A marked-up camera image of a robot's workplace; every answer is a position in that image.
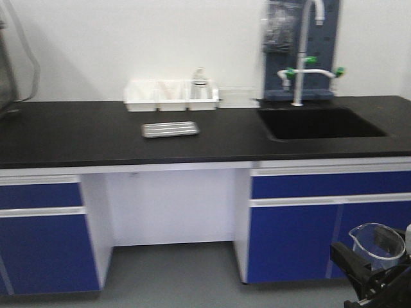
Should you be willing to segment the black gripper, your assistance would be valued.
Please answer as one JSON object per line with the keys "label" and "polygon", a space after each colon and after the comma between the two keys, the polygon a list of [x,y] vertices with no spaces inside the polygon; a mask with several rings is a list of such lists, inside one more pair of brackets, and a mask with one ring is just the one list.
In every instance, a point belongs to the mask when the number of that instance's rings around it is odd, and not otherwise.
{"label": "black gripper", "polygon": [[381,256],[404,254],[399,264],[372,270],[370,261],[342,242],[330,245],[330,258],[360,294],[360,307],[410,307],[410,230],[378,226],[374,229],[373,243]]}

